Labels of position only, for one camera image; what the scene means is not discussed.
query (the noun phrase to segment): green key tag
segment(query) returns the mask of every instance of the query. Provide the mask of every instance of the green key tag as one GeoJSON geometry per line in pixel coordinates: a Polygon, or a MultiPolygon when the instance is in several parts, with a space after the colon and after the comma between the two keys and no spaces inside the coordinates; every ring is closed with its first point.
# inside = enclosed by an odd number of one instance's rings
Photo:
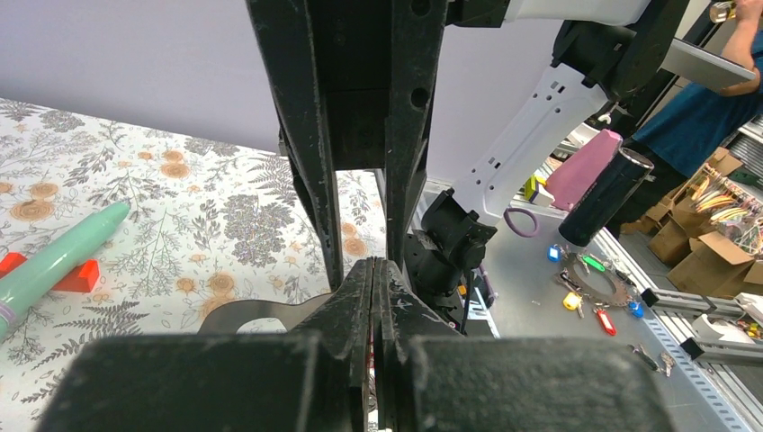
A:
{"type": "Polygon", "coordinates": [[[584,256],[583,261],[589,266],[596,268],[596,270],[598,270],[599,272],[604,273],[604,270],[605,270],[604,265],[596,261],[596,259],[590,256],[584,256]]]}

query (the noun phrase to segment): gray table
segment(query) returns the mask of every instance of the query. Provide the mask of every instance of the gray table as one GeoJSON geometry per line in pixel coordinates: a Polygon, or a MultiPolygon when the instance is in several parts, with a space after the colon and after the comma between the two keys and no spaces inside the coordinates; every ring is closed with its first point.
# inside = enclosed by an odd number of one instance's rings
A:
{"type": "MultiPolygon", "coordinates": [[[[567,290],[553,280],[561,265],[546,258],[550,245],[565,244],[557,232],[561,214],[532,208],[541,224],[538,236],[520,238],[505,224],[500,224],[498,234],[488,245],[483,263],[498,292],[498,299],[490,313],[500,336],[566,336],[610,340],[623,346],[642,344],[655,359],[662,351],[669,351],[676,359],[677,367],[669,378],[658,374],[654,378],[678,430],[749,429],[716,389],[705,381],[704,375],[688,360],[677,341],[650,310],[646,310],[644,319],[636,319],[626,310],[611,309],[609,314],[616,325],[617,336],[610,337],[593,317],[590,305],[584,309],[585,319],[563,308],[561,301],[567,290]]],[[[523,230],[532,228],[531,222],[522,215],[515,216],[514,220],[523,230]]],[[[588,251],[606,257],[608,254],[600,243],[593,242],[588,251]]],[[[599,282],[605,287],[606,281],[599,282]]]]}

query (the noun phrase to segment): pink water bottle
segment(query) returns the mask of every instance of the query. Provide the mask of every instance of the pink water bottle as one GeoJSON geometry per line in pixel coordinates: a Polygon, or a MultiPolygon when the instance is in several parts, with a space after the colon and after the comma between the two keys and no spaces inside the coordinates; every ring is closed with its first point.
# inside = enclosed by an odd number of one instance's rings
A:
{"type": "Polygon", "coordinates": [[[554,198],[552,206],[566,211],[572,210],[622,142],[623,138],[618,133],[602,130],[556,168],[546,180],[546,190],[554,198]]]}

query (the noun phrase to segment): red key tag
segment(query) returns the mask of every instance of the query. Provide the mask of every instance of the red key tag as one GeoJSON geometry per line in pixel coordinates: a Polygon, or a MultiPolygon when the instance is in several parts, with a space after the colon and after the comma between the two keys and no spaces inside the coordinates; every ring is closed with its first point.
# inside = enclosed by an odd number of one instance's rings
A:
{"type": "Polygon", "coordinates": [[[597,318],[607,335],[614,336],[617,334],[615,324],[612,322],[612,319],[609,318],[609,314],[606,313],[606,310],[597,309],[597,318]]]}

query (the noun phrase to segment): yellow key tag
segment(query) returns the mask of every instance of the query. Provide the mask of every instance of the yellow key tag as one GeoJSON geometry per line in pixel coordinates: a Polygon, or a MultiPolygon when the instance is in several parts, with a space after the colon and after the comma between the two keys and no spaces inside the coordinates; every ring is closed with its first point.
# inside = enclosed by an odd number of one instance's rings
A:
{"type": "Polygon", "coordinates": [[[562,301],[561,304],[563,304],[564,307],[570,311],[574,311],[578,308],[578,306],[580,306],[580,302],[582,301],[583,299],[580,298],[580,296],[576,293],[568,292],[567,297],[564,298],[564,301],[562,301]]]}

